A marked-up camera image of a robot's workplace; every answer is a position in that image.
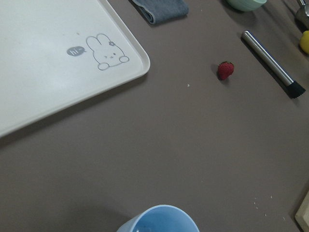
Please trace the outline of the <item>red strawberry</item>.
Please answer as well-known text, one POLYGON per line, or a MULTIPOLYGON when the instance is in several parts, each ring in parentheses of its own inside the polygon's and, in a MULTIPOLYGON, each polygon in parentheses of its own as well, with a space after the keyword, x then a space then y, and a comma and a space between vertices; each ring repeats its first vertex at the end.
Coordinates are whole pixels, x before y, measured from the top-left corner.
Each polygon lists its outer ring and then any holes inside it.
POLYGON ((222 62, 217 68, 217 75, 220 80, 227 79, 234 72, 234 64, 232 62, 222 62))

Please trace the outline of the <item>steel muddler black tip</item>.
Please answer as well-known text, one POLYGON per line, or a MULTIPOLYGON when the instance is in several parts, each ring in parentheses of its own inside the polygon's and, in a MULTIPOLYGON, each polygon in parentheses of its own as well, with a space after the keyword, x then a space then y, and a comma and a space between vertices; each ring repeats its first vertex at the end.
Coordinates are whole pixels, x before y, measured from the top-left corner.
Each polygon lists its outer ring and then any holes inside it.
POLYGON ((306 92, 296 80, 294 80, 265 47, 248 30, 241 33, 243 43, 257 60, 266 68, 275 81, 283 88, 291 99, 296 99, 306 92))

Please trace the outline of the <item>light blue plastic cup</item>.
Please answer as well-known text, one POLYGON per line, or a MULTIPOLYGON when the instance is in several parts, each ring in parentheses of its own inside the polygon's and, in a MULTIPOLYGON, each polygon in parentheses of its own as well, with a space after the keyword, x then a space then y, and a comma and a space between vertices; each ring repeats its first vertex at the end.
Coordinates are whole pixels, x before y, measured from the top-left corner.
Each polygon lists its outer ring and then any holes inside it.
POLYGON ((118 232, 198 232, 199 228, 183 210, 156 205, 124 223, 118 232))

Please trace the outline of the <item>steel ice scoop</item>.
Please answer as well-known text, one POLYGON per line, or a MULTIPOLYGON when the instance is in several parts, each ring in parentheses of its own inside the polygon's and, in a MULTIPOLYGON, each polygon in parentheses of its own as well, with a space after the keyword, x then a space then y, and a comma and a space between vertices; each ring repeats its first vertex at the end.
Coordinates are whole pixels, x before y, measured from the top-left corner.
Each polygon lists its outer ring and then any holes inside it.
POLYGON ((296 12, 295 18, 309 30, 309 4, 305 0, 297 0, 299 9, 296 12))

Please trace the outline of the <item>grey folded cloth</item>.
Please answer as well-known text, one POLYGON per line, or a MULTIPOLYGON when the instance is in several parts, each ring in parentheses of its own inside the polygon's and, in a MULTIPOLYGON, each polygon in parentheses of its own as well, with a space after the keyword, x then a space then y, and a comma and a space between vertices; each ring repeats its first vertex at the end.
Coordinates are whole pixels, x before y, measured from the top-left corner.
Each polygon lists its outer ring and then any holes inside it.
POLYGON ((189 12, 183 0, 133 0, 145 19, 152 25, 184 17, 189 12))

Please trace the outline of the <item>cream rabbit tray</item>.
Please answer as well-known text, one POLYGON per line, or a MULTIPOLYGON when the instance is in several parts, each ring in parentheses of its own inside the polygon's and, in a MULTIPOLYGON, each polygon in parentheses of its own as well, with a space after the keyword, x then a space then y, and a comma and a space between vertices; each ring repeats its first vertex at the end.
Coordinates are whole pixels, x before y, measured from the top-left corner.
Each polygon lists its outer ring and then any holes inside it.
POLYGON ((107 0, 0 3, 0 134, 146 74, 150 59, 107 0))

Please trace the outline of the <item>mint green bowl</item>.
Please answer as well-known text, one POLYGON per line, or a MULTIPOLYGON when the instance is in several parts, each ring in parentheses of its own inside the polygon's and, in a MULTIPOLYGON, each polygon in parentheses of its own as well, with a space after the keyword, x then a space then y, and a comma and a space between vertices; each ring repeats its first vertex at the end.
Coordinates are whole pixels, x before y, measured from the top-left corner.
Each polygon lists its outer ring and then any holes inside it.
POLYGON ((263 6, 267 0, 226 0, 226 2, 236 10, 250 12, 263 6))

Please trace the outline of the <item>yellow lemon far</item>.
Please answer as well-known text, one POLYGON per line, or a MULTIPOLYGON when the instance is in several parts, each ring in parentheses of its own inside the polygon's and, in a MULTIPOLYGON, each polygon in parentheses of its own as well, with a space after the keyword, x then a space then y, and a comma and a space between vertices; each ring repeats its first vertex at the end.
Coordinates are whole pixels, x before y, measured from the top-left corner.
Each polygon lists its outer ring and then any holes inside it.
POLYGON ((306 30, 303 32, 300 41, 299 41, 300 48, 306 53, 309 53, 309 31, 306 30))

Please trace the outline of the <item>wooden cutting board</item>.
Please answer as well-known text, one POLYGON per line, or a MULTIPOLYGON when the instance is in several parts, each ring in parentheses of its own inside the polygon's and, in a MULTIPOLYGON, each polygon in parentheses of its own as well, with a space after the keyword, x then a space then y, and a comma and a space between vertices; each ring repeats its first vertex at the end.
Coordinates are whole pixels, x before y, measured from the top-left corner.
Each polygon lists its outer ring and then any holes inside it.
POLYGON ((303 202, 296 212, 295 219, 304 232, 309 232, 309 193, 306 194, 303 202))

